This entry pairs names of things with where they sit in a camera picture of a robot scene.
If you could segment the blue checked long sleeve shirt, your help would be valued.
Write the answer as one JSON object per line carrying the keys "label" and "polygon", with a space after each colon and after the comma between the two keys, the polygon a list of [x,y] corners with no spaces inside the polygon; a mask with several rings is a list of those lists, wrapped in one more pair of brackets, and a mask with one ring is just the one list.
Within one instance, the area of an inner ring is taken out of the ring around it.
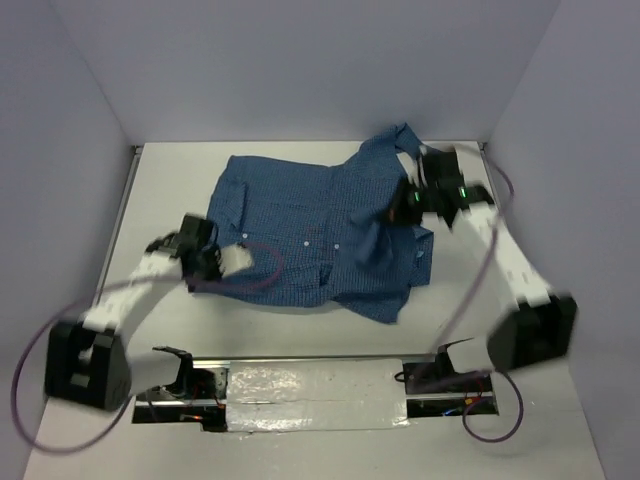
{"label": "blue checked long sleeve shirt", "polygon": [[420,146],[402,124],[337,166],[230,157],[210,197],[212,240],[244,244],[254,264],[197,292],[274,307],[333,301],[396,322],[412,288],[430,283],[434,235],[420,225],[386,225],[379,215],[406,176],[399,153],[415,157]]}

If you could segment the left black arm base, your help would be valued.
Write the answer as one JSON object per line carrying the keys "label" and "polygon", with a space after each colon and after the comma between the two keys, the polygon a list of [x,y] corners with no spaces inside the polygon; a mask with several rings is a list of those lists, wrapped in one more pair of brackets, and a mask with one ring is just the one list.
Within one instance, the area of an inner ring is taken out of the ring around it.
{"label": "left black arm base", "polygon": [[205,432],[226,432],[229,364],[195,360],[190,353],[173,347],[155,347],[154,351],[180,359],[177,379],[139,394],[132,423],[197,423]]}

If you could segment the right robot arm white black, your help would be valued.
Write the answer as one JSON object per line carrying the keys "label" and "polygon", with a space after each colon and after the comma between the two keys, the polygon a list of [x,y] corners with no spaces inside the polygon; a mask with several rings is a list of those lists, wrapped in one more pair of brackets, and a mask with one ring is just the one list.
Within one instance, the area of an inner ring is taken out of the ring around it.
{"label": "right robot arm white black", "polygon": [[[444,390],[456,391],[476,376],[554,361],[569,351],[577,303],[571,294],[554,291],[512,237],[504,221],[512,203],[496,202],[481,183],[467,183],[455,151],[423,146],[415,177],[399,181],[380,216],[389,225],[408,226],[434,214],[480,260],[469,290],[428,348],[433,359],[443,359],[434,375]],[[500,313],[479,333],[452,339],[484,283],[494,289]]]}

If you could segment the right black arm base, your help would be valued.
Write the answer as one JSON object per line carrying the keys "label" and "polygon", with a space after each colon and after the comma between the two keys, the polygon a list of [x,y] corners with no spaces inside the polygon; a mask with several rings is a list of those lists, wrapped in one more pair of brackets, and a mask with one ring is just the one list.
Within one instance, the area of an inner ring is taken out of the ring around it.
{"label": "right black arm base", "polygon": [[498,407],[489,375],[461,374],[446,353],[427,362],[402,361],[394,380],[404,386],[409,419],[471,415],[497,415]]}

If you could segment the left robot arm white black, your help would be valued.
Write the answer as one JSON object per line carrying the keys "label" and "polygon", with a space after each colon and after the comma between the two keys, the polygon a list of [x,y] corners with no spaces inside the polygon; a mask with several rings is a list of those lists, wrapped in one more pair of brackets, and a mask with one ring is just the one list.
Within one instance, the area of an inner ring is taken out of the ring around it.
{"label": "left robot arm white black", "polygon": [[128,278],[105,289],[99,302],[58,320],[48,338],[47,396],[113,412],[130,398],[161,387],[173,398],[195,388],[191,353],[159,346],[131,355],[129,344],[154,308],[176,286],[193,289],[222,276],[217,225],[184,216],[178,230],[153,240]]}

